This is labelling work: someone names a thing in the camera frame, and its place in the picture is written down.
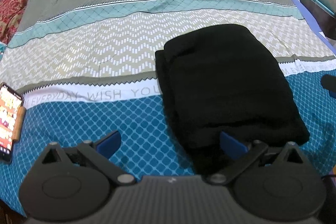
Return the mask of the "wooden phone stand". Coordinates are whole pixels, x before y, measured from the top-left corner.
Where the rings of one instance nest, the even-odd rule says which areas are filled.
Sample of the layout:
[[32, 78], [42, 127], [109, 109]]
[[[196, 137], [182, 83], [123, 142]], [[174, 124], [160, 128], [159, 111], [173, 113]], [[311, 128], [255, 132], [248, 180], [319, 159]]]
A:
[[14, 129], [13, 129], [13, 135], [12, 135], [13, 142], [20, 141], [25, 115], [26, 115], [26, 108], [24, 106], [19, 107], [18, 112], [17, 112], [17, 118], [15, 120]]

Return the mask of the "black pants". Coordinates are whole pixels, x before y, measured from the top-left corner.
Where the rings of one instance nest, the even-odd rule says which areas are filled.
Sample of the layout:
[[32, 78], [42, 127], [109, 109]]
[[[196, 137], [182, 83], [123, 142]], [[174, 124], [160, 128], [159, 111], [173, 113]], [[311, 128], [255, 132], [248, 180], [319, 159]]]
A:
[[155, 53], [155, 67], [167, 123], [197, 174], [231, 164], [221, 133], [271, 147], [309, 140], [277, 60], [244, 26], [177, 36]]

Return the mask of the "smartphone with lit screen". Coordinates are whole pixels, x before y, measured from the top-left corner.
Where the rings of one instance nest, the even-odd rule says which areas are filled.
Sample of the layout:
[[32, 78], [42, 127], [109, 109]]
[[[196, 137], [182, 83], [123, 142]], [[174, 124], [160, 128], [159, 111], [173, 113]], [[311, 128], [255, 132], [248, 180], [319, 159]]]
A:
[[11, 164], [13, 158], [13, 129], [18, 108], [24, 98], [6, 83], [1, 83], [1, 161]]

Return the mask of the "striped patterned bed sheet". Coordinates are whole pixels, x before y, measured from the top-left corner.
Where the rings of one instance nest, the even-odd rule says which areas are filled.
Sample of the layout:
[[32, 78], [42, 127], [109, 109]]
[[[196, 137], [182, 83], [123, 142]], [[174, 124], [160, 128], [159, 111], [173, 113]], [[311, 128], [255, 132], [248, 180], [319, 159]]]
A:
[[292, 0], [207, 0], [209, 7], [108, 19], [33, 40], [1, 45], [1, 81], [23, 94], [26, 116], [11, 164], [1, 164], [1, 200], [23, 213], [19, 186], [50, 141], [70, 146], [112, 130], [122, 136], [112, 160], [134, 173], [192, 174], [171, 135], [155, 75], [155, 53], [204, 27], [248, 28], [273, 55], [310, 133], [302, 146], [321, 174], [335, 165], [335, 99], [319, 81], [335, 74], [335, 54]]

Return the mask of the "purple mattress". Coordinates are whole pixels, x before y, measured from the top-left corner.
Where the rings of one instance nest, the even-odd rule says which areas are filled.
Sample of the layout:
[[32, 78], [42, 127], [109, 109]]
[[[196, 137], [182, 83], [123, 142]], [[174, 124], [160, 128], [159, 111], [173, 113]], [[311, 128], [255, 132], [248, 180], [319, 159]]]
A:
[[292, 0], [296, 7], [299, 9], [299, 12], [306, 20], [310, 29], [318, 36], [318, 38], [335, 54], [335, 48], [331, 45], [331, 43], [327, 40], [327, 37], [324, 35], [322, 29], [320, 28], [318, 22], [315, 17], [310, 13], [310, 11], [299, 1]]

